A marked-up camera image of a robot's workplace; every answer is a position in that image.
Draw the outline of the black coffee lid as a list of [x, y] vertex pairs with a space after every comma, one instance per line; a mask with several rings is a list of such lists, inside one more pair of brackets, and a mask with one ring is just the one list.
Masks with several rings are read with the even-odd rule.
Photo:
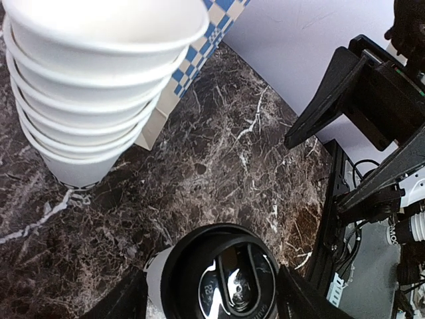
[[166, 318], [275, 318], [277, 277], [260, 237], [232, 223], [205, 225], [171, 249], [161, 306]]

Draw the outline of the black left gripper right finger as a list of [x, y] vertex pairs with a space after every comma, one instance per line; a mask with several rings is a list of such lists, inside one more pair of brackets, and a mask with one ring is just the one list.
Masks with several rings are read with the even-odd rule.
[[277, 276], [277, 309], [279, 318], [351, 318], [320, 295], [295, 269], [285, 265]]

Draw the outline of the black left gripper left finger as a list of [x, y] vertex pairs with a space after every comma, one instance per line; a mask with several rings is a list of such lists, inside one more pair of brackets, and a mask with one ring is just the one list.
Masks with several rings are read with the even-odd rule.
[[133, 268], [95, 307], [80, 318], [126, 319], [146, 317], [147, 282], [145, 273]]

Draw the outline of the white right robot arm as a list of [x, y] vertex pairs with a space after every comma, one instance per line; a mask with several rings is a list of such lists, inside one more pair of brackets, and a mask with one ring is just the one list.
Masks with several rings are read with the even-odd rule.
[[306, 109], [285, 136], [294, 148], [340, 116], [383, 151], [397, 149], [351, 191], [337, 195], [340, 225], [374, 223], [404, 211], [386, 230], [392, 245], [424, 239], [424, 84], [408, 68], [364, 35], [333, 53]]

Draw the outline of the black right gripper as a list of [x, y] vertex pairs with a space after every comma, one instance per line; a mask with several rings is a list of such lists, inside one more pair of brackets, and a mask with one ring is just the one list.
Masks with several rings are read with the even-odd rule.
[[398, 182], [406, 191], [402, 207], [423, 199], [424, 84], [365, 35], [335, 50], [317, 92], [285, 135], [285, 146], [300, 145], [341, 115], [378, 150], [393, 142], [403, 145], [339, 200], [337, 212], [345, 213]]

